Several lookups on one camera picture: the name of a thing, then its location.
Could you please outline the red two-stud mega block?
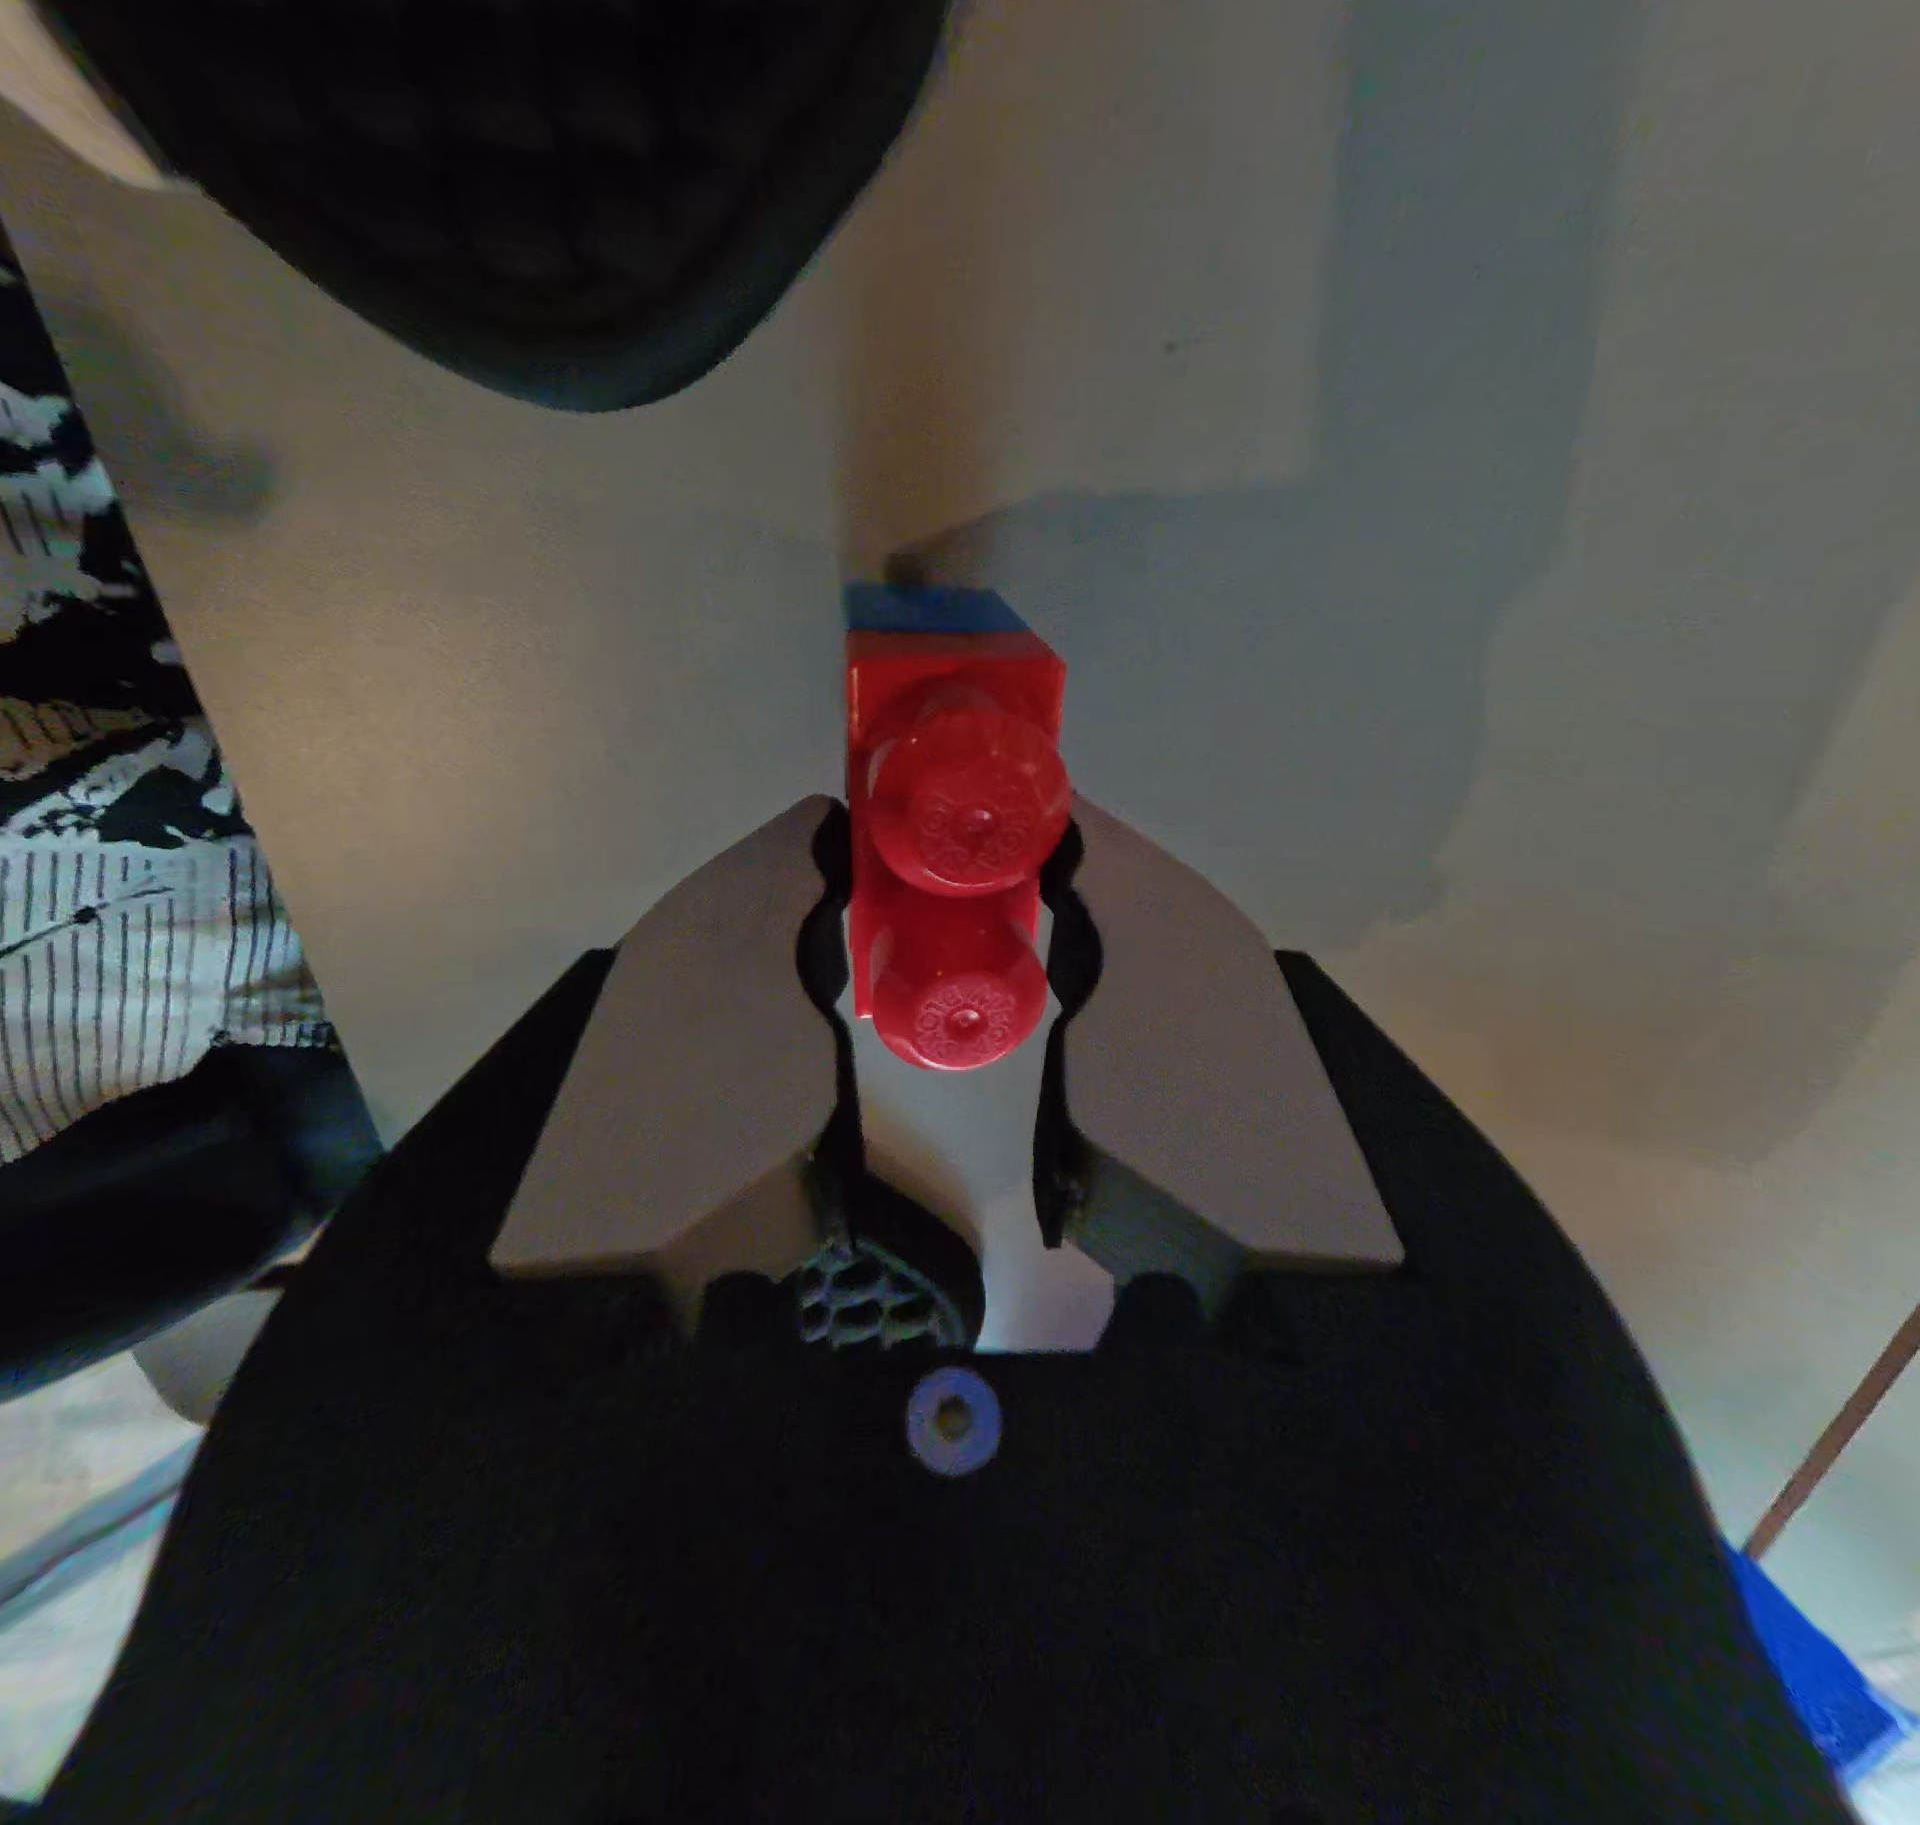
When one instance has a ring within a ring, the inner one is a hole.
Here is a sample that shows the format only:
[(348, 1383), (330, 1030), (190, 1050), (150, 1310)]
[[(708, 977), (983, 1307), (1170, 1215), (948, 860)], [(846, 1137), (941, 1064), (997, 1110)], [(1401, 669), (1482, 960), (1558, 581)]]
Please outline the red two-stud mega block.
[(852, 1008), (914, 1069), (997, 1064), (1043, 1019), (1062, 715), (1064, 662), (1021, 626), (846, 633)]

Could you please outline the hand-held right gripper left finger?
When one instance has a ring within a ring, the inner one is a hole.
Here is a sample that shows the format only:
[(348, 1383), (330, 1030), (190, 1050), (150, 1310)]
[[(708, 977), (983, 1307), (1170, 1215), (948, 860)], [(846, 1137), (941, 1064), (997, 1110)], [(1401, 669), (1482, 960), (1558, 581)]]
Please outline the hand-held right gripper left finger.
[(805, 796), (626, 933), (493, 1239), (497, 1275), (792, 1275), (859, 1168), (846, 809)]

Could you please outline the blue single-stud mega block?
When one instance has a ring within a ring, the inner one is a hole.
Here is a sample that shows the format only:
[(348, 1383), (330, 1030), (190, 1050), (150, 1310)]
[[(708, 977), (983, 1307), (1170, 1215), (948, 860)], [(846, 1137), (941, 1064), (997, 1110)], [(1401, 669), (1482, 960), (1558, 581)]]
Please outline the blue single-stud mega block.
[(1023, 637), (1028, 628), (993, 589), (852, 582), (842, 589), (849, 634)]

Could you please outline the blue plastic bin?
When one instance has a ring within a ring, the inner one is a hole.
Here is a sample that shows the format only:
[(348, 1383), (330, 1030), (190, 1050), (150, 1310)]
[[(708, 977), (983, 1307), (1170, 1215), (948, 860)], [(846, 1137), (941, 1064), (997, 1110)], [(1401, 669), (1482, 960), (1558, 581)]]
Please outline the blue plastic bin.
[(1802, 1731), (1839, 1782), (1857, 1786), (1915, 1738), (1915, 1713), (1879, 1690), (1750, 1555), (1727, 1547), (1725, 1560)]

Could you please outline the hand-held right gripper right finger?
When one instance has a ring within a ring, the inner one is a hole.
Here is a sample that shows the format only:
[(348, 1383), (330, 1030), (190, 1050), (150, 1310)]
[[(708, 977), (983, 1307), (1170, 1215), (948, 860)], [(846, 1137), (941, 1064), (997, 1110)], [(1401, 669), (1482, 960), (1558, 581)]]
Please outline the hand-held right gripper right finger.
[(1102, 1270), (1393, 1270), (1403, 1245), (1272, 946), (1091, 800), (1041, 876), (1050, 1249)]

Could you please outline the black-and-white patterned garment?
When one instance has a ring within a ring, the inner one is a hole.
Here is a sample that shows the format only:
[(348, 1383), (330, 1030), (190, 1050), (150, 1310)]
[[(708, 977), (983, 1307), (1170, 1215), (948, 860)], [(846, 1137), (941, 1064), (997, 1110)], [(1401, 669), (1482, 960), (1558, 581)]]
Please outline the black-and-white patterned garment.
[(337, 1047), (120, 498), (4, 244), (4, 1163), (209, 1053)]

